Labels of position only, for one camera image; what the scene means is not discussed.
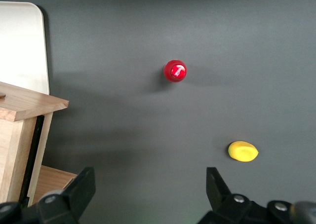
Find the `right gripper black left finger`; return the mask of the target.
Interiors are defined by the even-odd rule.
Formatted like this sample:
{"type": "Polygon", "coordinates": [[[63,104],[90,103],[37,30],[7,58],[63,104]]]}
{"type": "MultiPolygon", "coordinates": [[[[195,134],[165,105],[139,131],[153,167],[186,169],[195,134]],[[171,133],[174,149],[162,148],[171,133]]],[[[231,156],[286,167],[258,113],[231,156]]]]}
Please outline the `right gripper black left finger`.
{"type": "Polygon", "coordinates": [[[78,224],[96,191],[95,171],[84,168],[65,189],[45,194],[37,203],[40,224],[78,224]]]}

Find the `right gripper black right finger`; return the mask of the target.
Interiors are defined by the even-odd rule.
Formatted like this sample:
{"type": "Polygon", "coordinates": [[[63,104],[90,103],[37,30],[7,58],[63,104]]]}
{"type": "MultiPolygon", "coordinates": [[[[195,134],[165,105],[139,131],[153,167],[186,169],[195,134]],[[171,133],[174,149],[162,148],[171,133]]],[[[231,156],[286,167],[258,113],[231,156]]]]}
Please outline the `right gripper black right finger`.
{"type": "Polygon", "coordinates": [[[267,210],[246,196],[233,194],[215,167],[206,169],[206,194],[212,210],[200,224],[267,224],[267,210]]]}

